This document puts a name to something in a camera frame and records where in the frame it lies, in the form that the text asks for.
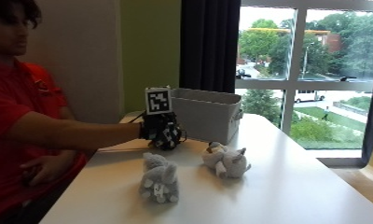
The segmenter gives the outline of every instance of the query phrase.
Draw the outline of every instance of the hand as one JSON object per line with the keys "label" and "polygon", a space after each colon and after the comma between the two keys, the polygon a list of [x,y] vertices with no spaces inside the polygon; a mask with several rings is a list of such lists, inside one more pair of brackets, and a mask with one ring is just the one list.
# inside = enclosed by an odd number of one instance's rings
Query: hand
{"label": "hand", "polygon": [[25,184],[37,186],[58,179],[74,163],[75,152],[62,153],[58,156],[43,156],[21,165],[25,169]]}
{"label": "hand", "polygon": [[182,137],[176,114],[145,115],[143,120],[141,138],[153,140],[150,145],[163,150],[175,149]]}

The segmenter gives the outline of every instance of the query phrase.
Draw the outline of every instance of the stuffed animal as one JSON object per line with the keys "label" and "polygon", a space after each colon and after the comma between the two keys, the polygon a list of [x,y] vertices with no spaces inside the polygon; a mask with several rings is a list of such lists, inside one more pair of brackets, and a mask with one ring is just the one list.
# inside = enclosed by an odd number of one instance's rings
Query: stuffed animal
{"label": "stuffed animal", "polygon": [[178,166],[160,155],[145,153],[141,196],[158,203],[178,202]]}
{"label": "stuffed animal", "polygon": [[227,177],[239,178],[252,168],[246,157],[247,149],[234,150],[218,142],[210,143],[203,151],[202,159],[204,164],[215,169],[216,175],[223,179]]}

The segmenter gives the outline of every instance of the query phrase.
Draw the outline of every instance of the gray stuffed elephant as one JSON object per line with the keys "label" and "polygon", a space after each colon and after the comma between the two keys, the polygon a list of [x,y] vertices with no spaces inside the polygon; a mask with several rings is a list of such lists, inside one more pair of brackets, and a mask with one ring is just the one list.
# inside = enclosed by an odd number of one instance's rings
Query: gray stuffed elephant
{"label": "gray stuffed elephant", "polygon": [[160,155],[145,153],[141,196],[158,203],[178,202],[178,166]]}

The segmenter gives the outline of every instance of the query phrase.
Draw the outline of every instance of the green wall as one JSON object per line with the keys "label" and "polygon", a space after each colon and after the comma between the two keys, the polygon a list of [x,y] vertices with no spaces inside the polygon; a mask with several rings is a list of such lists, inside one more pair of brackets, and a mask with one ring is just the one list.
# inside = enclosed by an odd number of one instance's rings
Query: green wall
{"label": "green wall", "polygon": [[180,0],[122,0],[125,112],[143,110],[145,89],[179,83]]}

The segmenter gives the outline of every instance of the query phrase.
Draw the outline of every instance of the red t-shirt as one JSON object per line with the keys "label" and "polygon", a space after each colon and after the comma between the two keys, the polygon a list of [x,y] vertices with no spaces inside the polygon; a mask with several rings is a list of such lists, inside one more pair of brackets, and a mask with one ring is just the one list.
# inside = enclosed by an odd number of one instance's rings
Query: red t-shirt
{"label": "red t-shirt", "polygon": [[[0,64],[0,136],[30,111],[59,119],[62,106],[66,106],[66,98],[41,66],[18,61],[14,67]],[[22,202],[45,195],[81,172],[86,165],[83,155],[75,158],[74,166],[57,181],[35,187],[23,185],[21,164],[58,153],[59,150],[49,150],[0,137],[0,214]]]}

